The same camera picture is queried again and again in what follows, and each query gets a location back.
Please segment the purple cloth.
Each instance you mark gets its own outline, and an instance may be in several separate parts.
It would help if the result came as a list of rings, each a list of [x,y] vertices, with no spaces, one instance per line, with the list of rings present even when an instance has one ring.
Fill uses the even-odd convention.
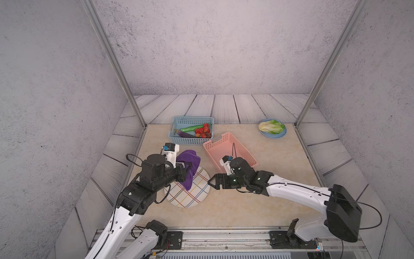
[[[193,178],[197,173],[197,169],[201,163],[201,158],[194,150],[185,150],[177,157],[177,162],[184,163],[187,172],[184,182],[181,185],[187,190],[191,190],[193,185]]]

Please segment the white plaid round plate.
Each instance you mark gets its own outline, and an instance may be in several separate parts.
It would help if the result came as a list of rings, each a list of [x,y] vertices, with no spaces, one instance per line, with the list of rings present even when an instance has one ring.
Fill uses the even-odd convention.
[[[190,190],[186,190],[179,182],[173,182],[169,191],[164,188],[167,194],[167,201],[178,208],[190,208],[199,205],[208,196],[210,185],[208,184],[209,175],[205,169],[199,167]]]

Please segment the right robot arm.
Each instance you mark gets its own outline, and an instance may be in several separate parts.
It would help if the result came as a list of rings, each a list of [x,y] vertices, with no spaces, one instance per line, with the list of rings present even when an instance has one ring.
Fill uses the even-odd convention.
[[[358,241],[362,209],[343,186],[316,187],[286,180],[268,171],[254,170],[241,157],[223,166],[226,172],[208,181],[216,190],[245,188],[246,193],[287,199],[319,212],[317,217],[292,220],[287,231],[276,231],[270,241],[272,248],[314,248],[316,238],[327,236],[350,243]]]

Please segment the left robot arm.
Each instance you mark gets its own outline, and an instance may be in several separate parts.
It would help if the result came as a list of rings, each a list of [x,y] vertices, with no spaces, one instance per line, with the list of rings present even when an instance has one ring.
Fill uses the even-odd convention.
[[[120,193],[107,226],[86,256],[88,259],[141,259],[165,240],[168,228],[154,220],[130,247],[119,252],[126,237],[155,203],[157,192],[175,181],[185,182],[193,164],[177,162],[176,153],[167,152],[148,156],[140,166],[141,173]]]

